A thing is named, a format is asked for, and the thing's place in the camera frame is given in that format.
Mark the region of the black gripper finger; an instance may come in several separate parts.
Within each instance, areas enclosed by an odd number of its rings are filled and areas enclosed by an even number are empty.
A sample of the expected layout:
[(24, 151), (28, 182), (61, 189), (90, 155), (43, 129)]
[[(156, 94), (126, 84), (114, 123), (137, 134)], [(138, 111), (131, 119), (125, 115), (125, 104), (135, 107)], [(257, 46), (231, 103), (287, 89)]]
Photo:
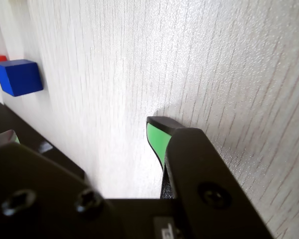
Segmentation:
[(161, 134), (165, 149), (148, 134), (156, 155), (164, 155), (173, 196), (186, 221), (186, 235), (195, 239), (269, 239), (271, 233), (208, 137), (168, 117), (147, 118)]
[(0, 134), (0, 239), (118, 239), (109, 204), (65, 168)]

